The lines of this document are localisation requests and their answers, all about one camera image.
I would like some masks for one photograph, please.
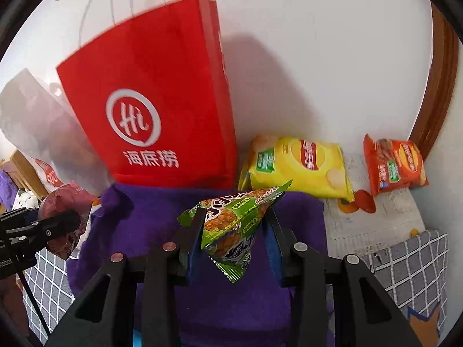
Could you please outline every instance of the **brown wooden trim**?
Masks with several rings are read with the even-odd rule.
[[[444,123],[458,68],[459,39],[452,26],[431,3],[433,52],[423,103],[410,134],[426,159]]]

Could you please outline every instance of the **green snack package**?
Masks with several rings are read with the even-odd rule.
[[[291,182],[204,200],[181,213],[177,219],[181,225],[189,226],[198,207],[207,209],[201,249],[234,283],[244,275],[249,265],[251,246],[265,212],[285,193]]]

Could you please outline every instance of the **orange star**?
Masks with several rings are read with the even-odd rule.
[[[439,342],[439,333],[437,331],[439,315],[439,303],[436,305],[429,317],[417,313],[412,308],[408,308],[408,322],[423,347],[436,347]]]

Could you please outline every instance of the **bolt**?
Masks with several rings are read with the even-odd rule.
[[[298,252],[305,252],[307,250],[307,244],[303,242],[297,242],[294,244],[294,249],[297,250]]]
[[[355,254],[349,254],[346,258],[346,261],[351,265],[356,265],[360,262],[360,258],[358,258]]]
[[[171,242],[171,241],[166,242],[163,245],[163,249],[166,252],[172,252],[173,250],[177,249],[177,244],[175,244],[174,242]]]
[[[124,259],[124,255],[122,253],[113,253],[111,255],[111,261],[114,263],[120,262]]]

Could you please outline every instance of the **person's skin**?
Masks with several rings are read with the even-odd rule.
[[[18,326],[21,334],[29,336],[29,319],[23,303],[23,294],[16,284],[16,277],[0,279],[0,303]]]

